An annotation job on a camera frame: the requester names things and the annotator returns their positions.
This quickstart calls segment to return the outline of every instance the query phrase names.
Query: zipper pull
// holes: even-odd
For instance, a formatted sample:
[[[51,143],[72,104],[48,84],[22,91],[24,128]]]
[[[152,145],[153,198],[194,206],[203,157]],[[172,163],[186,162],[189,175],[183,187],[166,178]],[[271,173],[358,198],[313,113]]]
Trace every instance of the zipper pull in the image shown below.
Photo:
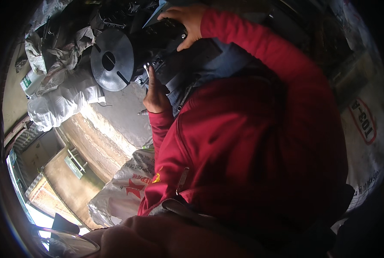
[[[179,178],[178,187],[176,188],[176,195],[179,195],[180,191],[182,190],[183,185],[186,181],[186,177],[188,175],[188,172],[189,172],[189,167],[185,167],[183,169],[182,175]]]

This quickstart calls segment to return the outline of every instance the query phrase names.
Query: round metal disc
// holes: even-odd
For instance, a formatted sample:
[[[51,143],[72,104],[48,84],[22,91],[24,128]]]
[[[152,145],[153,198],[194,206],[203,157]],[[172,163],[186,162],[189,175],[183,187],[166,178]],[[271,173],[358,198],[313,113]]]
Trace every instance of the round metal disc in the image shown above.
[[[90,62],[94,78],[103,89],[122,90],[129,84],[135,66],[132,43],[122,31],[107,29],[96,38]]]

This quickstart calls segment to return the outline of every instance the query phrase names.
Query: red star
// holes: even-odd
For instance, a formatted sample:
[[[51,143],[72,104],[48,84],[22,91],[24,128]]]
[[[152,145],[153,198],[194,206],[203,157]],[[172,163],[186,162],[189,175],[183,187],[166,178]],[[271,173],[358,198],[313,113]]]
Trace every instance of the red star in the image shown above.
[[[126,187],[126,195],[132,193],[140,199],[140,190],[144,188],[144,185],[135,185],[131,179],[129,179],[129,186]]]

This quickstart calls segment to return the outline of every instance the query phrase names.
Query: red sleeve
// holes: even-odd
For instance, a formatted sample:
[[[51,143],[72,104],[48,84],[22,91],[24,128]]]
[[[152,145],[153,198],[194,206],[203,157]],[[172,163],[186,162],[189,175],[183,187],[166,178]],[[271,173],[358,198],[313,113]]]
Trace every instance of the red sleeve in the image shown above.
[[[287,94],[278,136],[284,149],[311,157],[320,153],[339,158],[340,182],[347,177],[347,155],[341,119],[327,78],[294,45],[269,28],[236,14],[208,9],[201,21],[203,38],[235,43],[260,59],[284,82]]]
[[[162,113],[149,112],[150,125],[152,126],[153,146],[155,148],[155,160],[158,159],[159,150],[170,126],[174,122],[172,109]]]

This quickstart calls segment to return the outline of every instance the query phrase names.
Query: eyeglasses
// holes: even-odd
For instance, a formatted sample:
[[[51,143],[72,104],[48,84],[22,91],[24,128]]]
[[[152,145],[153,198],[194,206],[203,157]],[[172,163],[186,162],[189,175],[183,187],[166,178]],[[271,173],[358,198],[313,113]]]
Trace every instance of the eyeglasses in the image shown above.
[[[92,240],[71,232],[33,227],[32,236],[40,250],[53,258],[83,258],[100,250]]]

